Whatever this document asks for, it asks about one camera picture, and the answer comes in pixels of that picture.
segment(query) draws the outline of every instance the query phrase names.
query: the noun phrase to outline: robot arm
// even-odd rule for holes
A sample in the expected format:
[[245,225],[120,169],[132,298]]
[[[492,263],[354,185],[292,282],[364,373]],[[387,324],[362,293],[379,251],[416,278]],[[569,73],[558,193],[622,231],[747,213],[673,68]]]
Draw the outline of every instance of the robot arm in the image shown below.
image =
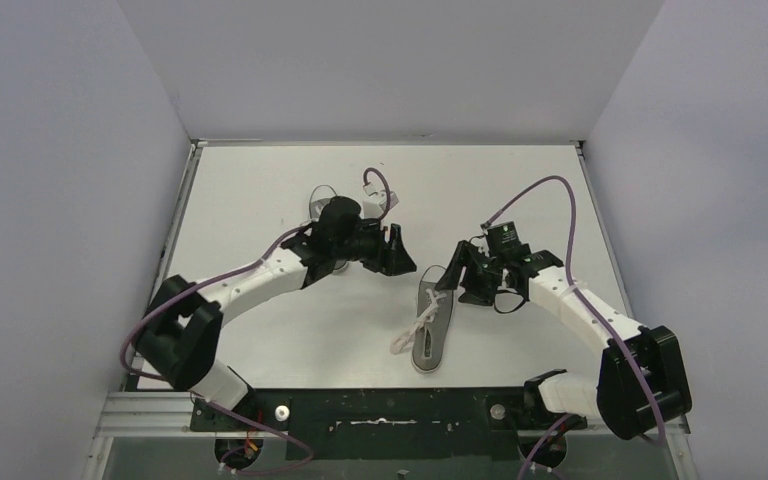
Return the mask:
[[[382,227],[378,218],[361,219],[360,213],[353,200],[334,197],[318,221],[281,243],[256,269],[204,295],[187,296],[150,322],[134,347],[175,390],[192,391],[233,409],[250,387],[216,360],[219,334],[228,322],[271,298],[313,285],[341,260],[360,261],[386,276],[416,271],[400,227]],[[166,279],[148,310],[193,285],[178,275]],[[180,319],[187,317],[184,326]]]
[[494,305],[499,291],[513,291],[554,315],[601,358],[598,381],[554,370],[525,383],[526,403],[550,413],[601,417],[620,438],[631,439],[655,426],[643,390],[616,341],[580,299],[577,289],[616,330],[655,395],[665,420],[691,408],[690,390],[678,340],[666,327],[648,329],[619,313],[578,283],[569,284],[563,262],[548,251],[532,253],[512,222],[489,227],[487,253],[461,241],[437,290],[465,291],[461,303]]

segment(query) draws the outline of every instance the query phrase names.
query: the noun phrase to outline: screw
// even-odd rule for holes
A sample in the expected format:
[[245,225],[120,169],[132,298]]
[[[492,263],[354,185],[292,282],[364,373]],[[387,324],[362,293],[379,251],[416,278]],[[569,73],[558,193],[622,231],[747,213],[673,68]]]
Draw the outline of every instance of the screw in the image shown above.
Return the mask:
[[275,407],[275,420],[286,422],[288,418],[290,418],[290,409],[286,405]]
[[493,420],[503,420],[505,418],[505,406],[496,404],[490,407],[490,416]]

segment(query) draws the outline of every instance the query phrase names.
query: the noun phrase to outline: white shoelace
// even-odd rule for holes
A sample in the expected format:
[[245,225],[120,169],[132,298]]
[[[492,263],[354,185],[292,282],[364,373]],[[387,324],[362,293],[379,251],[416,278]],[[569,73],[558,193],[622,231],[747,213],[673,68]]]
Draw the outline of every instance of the white shoelace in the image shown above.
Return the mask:
[[446,298],[446,294],[442,292],[435,292],[431,288],[426,288],[425,293],[428,294],[428,300],[431,302],[428,307],[416,317],[411,328],[396,337],[393,343],[390,344],[390,353],[398,355],[402,350],[413,343],[416,338],[416,332],[420,328],[425,327],[426,323],[434,321],[434,317],[437,316],[437,310],[440,310],[440,300]]

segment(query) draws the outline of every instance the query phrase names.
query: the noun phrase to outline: shoe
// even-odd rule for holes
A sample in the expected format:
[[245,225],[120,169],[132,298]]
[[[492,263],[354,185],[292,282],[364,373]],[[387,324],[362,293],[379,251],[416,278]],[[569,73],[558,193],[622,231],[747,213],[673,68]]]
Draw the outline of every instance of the shoe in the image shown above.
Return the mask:
[[416,331],[416,338],[411,353],[411,363],[420,373],[431,373],[440,367],[443,360],[443,347],[446,344],[446,334],[449,332],[449,322],[455,309],[455,292],[446,290],[439,292],[434,285],[446,271],[440,265],[432,265],[422,275],[419,281],[419,292],[416,297],[416,314],[422,313],[431,305],[432,295],[443,293],[437,297],[438,308],[434,317]]

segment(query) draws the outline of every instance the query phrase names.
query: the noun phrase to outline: white wall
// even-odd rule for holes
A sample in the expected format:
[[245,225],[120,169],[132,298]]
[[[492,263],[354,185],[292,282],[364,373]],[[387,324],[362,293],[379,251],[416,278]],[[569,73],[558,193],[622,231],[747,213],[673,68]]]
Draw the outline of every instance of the white wall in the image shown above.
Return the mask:
[[663,0],[120,0],[201,138],[566,143]]
[[115,0],[0,0],[0,479],[80,475],[187,148]]
[[681,341],[702,478],[768,478],[768,2],[667,1],[585,154],[635,314]]

